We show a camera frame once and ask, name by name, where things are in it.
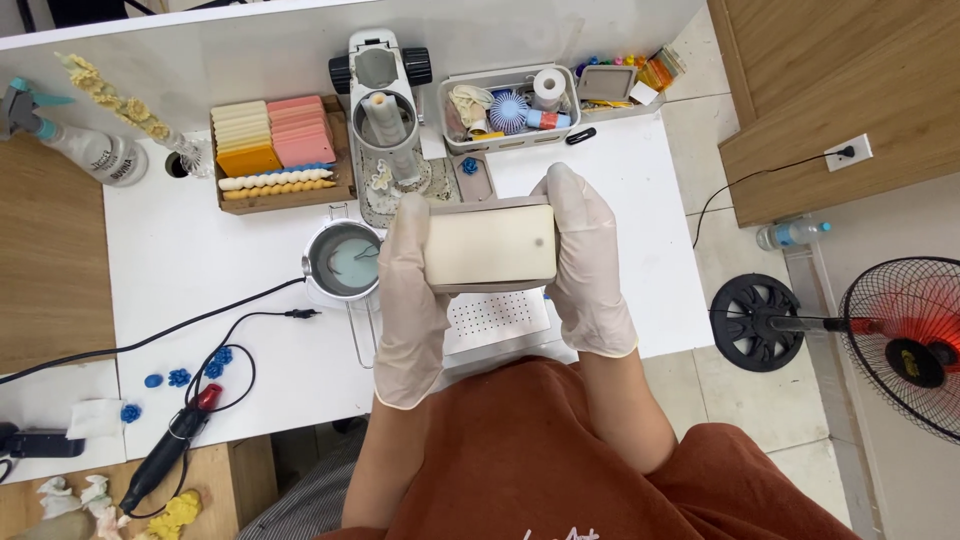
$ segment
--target striped pants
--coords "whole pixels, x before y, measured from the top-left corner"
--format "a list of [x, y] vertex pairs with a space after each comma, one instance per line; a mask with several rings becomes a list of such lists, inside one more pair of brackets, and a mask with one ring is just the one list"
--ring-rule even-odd
[[366, 422], [350, 430], [310, 474], [241, 530], [237, 540], [309, 540], [339, 528], [366, 434]]

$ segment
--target red nozzle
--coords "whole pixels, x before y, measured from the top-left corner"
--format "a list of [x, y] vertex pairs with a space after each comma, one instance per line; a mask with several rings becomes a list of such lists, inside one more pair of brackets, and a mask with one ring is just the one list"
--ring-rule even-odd
[[220, 393], [223, 391], [224, 387], [220, 384], [208, 384], [204, 391], [197, 396], [197, 408], [205, 411], [217, 408], [217, 400], [220, 399]]

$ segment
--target spray bottle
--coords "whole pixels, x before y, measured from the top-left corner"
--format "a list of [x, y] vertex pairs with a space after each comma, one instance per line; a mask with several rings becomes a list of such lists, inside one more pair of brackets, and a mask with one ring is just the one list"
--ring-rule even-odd
[[140, 180], [147, 172], [147, 154], [132, 139], [56, 124], [34, 114], [37, 107], [72, 102], [73, 98], [35, 92], [20, 77], [13, 79], [0, 108], [4, 123], [0, 141], [9, 140], [14, 133], [23, 130], [36, 135], [43, 144], [63, 152], [103, 184], [119, 187]]

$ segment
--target white soap block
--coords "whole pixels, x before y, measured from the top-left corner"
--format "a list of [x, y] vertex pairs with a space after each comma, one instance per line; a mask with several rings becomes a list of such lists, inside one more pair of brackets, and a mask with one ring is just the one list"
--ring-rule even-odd
[[553, 208], [536, 205], [430, 216], [426, 282], [548, 280], [557, 274]]

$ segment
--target white storage box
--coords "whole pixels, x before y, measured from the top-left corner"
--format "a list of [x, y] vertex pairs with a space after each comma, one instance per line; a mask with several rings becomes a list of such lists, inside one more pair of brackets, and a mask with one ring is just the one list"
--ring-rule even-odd
[[468, 75], [457, 75], [450, 77], [440, 84], [437, 103], [440, 105], [440, 118], [444, 116], [444, 106], [449, 101], [447, 93], [457, 85], [470, 85], [484, 88], [488, 91], [509, 88], [516, 90], [522, 86], [533, 87], [534, 76], [543, 69], [554, 68], [564, 74], [566, 79], [566, 97], [570, 100], [570, 126], [568, 128], [557, 128], [553, 130], [528, 130], [516, 135], [505, 135], [496, 138], [483, 140], [466, 140], [464, 142], [455, 142], [449, 136], [446, 122], [444, 122], [444, 140], [446, 146], [453, 155], [460, 155], [467, 152], [500, 152], [503, 150], [513, 150], [515, 148], [529, 148], [537, 144], [551, 144], [562, 142], [564, 137], [570, 135], [570, 132], [580, 124], [580, 101], [577, 99], [576, 82], [573, 80], [573, 74], [570, 70], [555, 63], [544, 63], [541, 65], [531, 65], [528, 67], [512, 67], [510, 69], [498, 69], [496, 71], [485, 71], [483, 73], [472, 73]]

